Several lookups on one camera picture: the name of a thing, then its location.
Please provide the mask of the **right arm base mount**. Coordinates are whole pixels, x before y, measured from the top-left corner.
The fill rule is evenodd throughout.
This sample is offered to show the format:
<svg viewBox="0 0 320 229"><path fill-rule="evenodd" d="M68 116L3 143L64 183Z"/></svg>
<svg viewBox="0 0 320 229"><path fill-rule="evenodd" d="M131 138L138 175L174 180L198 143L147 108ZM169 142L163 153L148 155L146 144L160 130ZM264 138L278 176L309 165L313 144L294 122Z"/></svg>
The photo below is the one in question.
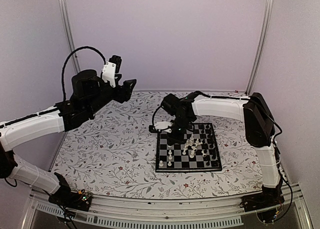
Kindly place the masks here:
<svg viewBox="0 0 320 229"><path fill-rule="evenodd" d="M270 224L274 223L279 216L284 202L285 199L280 187L269 188L262 186L262 192L241 197L239 207L244 209L245 212L271 207L269 210L257 213L257 217L262 223Z"/></svg>

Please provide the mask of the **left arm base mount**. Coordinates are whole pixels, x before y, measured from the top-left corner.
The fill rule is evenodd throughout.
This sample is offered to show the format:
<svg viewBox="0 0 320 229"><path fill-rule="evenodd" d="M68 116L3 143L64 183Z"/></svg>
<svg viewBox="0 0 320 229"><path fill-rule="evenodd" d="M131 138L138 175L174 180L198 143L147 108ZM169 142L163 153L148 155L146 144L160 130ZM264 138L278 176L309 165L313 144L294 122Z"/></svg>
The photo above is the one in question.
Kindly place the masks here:
<svg viewBox="0 0 320 229"><path fill-rule="evenodd" d="M71 208L88 212L92 203L93 194L85 189L72 191L66 179L55 172L59 182L58 190L49 196L48 201L64 208Z"/></svg>

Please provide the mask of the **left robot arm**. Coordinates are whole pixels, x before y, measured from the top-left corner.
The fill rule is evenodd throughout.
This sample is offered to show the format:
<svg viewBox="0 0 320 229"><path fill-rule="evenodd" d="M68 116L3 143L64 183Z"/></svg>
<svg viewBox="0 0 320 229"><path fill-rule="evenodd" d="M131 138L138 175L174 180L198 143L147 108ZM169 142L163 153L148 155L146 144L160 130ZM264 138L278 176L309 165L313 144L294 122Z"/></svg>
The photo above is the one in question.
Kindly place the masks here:
<svg viewBox="0 0 320 229"><path fill-rule="evenodd" d="M136 85L136 79L126 80L115 87L107 83L98 86L97 93L87 98L76 98L59 102L40 111L0 125L0 177L24 182L54 194L63 205L74 202L74 194L66 189L65 179L60 175L44 171L25 161L13 149L25 142L54 133L68 132L93 120L96 113L111 101L127 102Z"/></svg>

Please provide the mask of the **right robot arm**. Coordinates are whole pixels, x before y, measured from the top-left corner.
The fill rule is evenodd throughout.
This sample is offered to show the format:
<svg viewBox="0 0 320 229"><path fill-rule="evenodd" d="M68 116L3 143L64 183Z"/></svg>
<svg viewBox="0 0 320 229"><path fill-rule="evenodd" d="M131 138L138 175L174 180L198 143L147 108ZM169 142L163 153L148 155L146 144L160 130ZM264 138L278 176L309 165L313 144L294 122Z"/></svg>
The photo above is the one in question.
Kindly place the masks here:
<svg viewBox="0 0 320 229"><path fill-rule="evenodd" d="M279 166L280 151L276 142L276 129L279 126L260 93L231 97L195 91L182 98L170 93L160 106L175 117L170 126L170 135L175 140L198 116L215 116L243 122L245 139L255 149L262 172L263 192L259 195L258 202L262 207L269 207L278 199L283 184Z"/></svg>

